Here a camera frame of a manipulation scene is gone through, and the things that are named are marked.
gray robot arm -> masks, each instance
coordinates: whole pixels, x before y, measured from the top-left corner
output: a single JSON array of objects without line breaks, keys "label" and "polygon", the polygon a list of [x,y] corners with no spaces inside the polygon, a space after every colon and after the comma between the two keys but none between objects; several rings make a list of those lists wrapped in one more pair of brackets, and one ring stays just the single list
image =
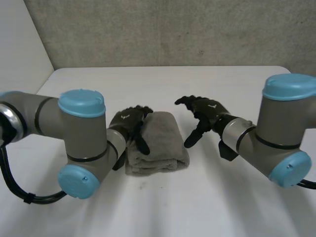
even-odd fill
[{"label": "gray robot arm", "polygon": [[270,77],[263,90],[257,126],[230,115],[217,101],[181,98],[176,104],[185,104],[200,120],[185,145],[194,145],[204,132],[213,129],[221,136],[222,158],[232,161],[240,155],[284,188],[302,184],[312,162],[300,145],[305,130],[316,127],[315,94],[314,77],[298,74]]},{"label": "gray robot arm", "polygon": [[115,166],[126,139],[106,129],[103,96],[96,91],[72,90],[58,98],[6,92],[0,95],[1,146],[30,134],[62,139],[68,164],[58,174],[67,194],[88,198]]}]

cable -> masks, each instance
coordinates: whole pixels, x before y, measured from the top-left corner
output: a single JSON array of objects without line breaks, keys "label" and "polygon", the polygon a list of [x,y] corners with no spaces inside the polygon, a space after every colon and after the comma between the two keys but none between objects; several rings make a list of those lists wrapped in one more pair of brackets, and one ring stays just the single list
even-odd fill
[{"label": "cable", "polygon": [[5,147],[0,148],[0,167],[5,184],[10,189],[10,191],[17,197],[23,199],[23,201],[28,204],[50,204],[66,196],[66,193],[64,191],[60,191],[49,196],[36,196],[35,194],[27,193],[23,189],[21,189],[12,176]]},{"label": "cable", "polygon": [[309,180],[303,179],[297,185],[300,186],[300,187],[306,188],[306,189],[314,189],[314,190],[316,190],[316,182],[312,182],[312,181],[309,181]]}]

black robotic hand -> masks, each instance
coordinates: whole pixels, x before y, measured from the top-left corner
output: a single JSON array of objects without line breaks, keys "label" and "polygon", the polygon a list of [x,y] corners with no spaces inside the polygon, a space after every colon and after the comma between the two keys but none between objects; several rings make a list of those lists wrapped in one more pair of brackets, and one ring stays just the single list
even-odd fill
[{"label": "black robotic hand", "polygon": [[150,149],[141,135],[141,129],[144,124],[143,120],[152,112],[153,110],[149,107],[141,107],[139,105],[134,108],[127,108],[114,116],[109,128],[120,132],[126,141],[135,141],[137,149],[141,153],[148,155]]},{"label": "black robotic hand", "polygon": [[214,129],[215,123],[223,116],[229,115],[224,106],[215,100],[208,98],[195,97],[191,95],[183,96],[175,102],[176,105],[184,104],[187,109],[192,111],[194,117],[199,119],[197,128],[192,131],[190,136],[184,142],[186,148],[194,146],[203,133]]}]

blue joint cap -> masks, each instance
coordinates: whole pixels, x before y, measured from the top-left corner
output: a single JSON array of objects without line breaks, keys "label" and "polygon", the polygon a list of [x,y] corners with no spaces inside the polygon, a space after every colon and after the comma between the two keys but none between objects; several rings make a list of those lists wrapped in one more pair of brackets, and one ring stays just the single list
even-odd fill
[{"label": "blue joint cap", "polygon": [[58,174],[62,191],[79,199],[91,197],[99,188],[99,180],[88,170],[74,164],[67,164]]},{"label": "blue joint cap", "polygon": [[301,182],[311,167],[310,156],[306,152],[299,151],[281,161],[268,178],[281,187],[289,188]]},{"label": "blue joint cap", "polygon": [[9,93],[13,93],[13,92],[19,92],[20,93],[20,91],[17,91],[17,90],[10,90],[10,91],[0,92],[0,96],[6,95],[6,94],[9,94]]},{"label": "blue joint cap", "polygon": [[279,74],[266,80],[263,96],[278,101],[300,100],[316,95],[316,78],[303,74]]},{"label": "blue joint cap", "polygon": [[58,100],[59,108],[73,116],[96,118],[105,113],[104,97],[98,91],[70,90],[63,93]]}]

towel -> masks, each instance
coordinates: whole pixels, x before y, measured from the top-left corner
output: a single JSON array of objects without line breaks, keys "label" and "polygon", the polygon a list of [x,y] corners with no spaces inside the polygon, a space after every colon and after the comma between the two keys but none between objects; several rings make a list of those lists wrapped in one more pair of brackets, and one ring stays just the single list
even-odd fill
[{"label": "towel", "polygon": [[183,145],[176,119],[171,113],[148,114],[144,120],[142,136],[150,148],[150,154],[140,153],[135,142],[128,142],[125,164],[127,175],[151,175],[189,166],[189,154]]}]

